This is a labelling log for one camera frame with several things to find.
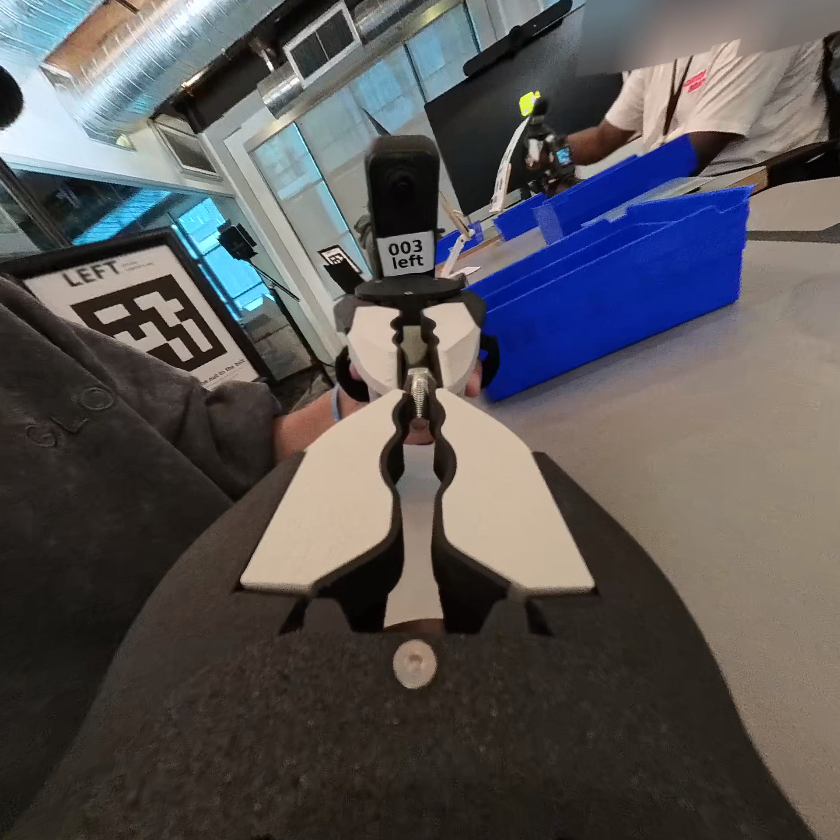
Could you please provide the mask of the blue plastic bin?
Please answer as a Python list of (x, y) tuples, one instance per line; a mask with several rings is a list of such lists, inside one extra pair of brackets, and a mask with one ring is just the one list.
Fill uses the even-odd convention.
[(497, 216), (501, 241), (539, 228), (546, 244), (571, 235), (659, 187), (690, 177), (697, 155), (687, 135), (643, 155), (632, 155), (551, 198), (533, 196)]
[(748, 214), (752, 194), (766, 187), (760, 183), (762, 176), (760, 172), (737, 173), (712, 178), (700, 185), (672, 182), (587, 219), (576, 229), (558, 209), (535, 209), (532, 212), (534, 227), (511, 240), (497, 237), (476, 247), (468, 252), (460, 269), (466, 275), (467, 283), (474, 285), (542, 249), (566, 245), (570, 239), (573, 249), (580, 249), (594, 235), (611, 235), (628, 224), (670, 223), (707, 209), (720, 213), (742, 209)]
[(740, 296), (744, 210), (628, 224), (557, 244), (479, 281), (500, 345), (494, 402), (724, 308)]

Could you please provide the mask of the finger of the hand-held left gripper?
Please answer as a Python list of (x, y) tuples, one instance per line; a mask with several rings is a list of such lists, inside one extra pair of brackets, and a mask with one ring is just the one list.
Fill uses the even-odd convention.
[(397, 337), (402, 316), (398, 309), (384, 306), (354, 310), (347, 333), (350, 362), (370, 396), (404, 390), (403, 355)]
[(480, 327), (467, 306), (424, 309), (423, 336), (437, 387), (466, 396), (480, 349)]

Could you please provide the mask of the black white marker board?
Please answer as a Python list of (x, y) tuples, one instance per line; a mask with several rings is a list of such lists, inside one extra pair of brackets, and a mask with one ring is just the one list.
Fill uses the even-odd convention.
[(276, 383), (255, 345), (168, 227), (2, 261), (49, 310), (195, 377)]

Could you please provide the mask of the person's left hand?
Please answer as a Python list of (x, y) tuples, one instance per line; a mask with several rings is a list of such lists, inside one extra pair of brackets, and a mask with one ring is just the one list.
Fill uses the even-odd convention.
[(355, 417), (358, 413), (362, 413), (362, 416), (366, 419), (374, 415), (383, 415), (385, 418), (392, 418), (395, 406), (401, 401), (398, 392), (389, 392), (369, 402), (361, 402), (351, 396), (350, 398), (354, 402), (353, 412), (342, 419), (343, 422), (349, 421), (349, 419)]

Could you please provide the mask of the black pole stand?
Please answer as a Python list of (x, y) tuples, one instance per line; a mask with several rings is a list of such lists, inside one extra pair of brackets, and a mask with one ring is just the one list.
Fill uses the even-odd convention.
[(15, 78), (0, 68), (0, 130), (5, 131), (19, 119), (25, 107), (24, 94)]

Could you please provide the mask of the black monitor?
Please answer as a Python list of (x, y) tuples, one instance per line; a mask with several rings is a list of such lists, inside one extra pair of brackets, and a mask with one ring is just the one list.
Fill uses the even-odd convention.
[(601, 121), (623, 84), (618, 73), (577, 75), (585, 3), (559, 2), (464, 65), (466, 79), (425, 106), (434, 140), (461, 211), (492, 201), (497, 171), (524, 120), (520, 99), (540, 93), (547, 122), (574, 133)]

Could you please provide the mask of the grey desk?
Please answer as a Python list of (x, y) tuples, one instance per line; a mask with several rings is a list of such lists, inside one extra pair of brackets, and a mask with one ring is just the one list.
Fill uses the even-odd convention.
[(665, 572), (752, 739), (838, 838), (838, 179), (752, 200), (733, 305), (505, 401)]

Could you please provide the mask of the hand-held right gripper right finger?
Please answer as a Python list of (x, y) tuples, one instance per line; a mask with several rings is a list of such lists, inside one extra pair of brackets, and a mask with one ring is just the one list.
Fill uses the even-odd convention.
[(535, 454), (459, 395), (429, 398), (432, 565), (445, 621), (485, 621), (499, 602), (591, 595), (595, 581)]

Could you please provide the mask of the silver ventilation duct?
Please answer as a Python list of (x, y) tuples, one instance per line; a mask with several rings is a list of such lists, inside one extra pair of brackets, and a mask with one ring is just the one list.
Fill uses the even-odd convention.
[(89, 57), (40, 69), (92, 140), (114, 143), (139, 129), (169, 97), (250, 34), (275, 1), (145, 2)]

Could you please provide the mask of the person's left forearm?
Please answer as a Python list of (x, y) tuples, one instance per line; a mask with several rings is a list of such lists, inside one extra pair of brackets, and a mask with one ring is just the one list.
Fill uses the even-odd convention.
[(275, 465), (305, 452), (336, 424), (332, 420), (331, 391), (300, 410), (275, 417), (272, 428), (272, 454)]

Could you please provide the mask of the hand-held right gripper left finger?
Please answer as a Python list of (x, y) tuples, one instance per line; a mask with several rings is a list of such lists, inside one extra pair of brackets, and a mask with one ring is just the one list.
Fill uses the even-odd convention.
[(350, 621), (381, 621), (404, 565), (396, 483), (398, 413), (358, 413), (318, 438), (296, 467), (239, 583), (248, 592), (332, 599)]

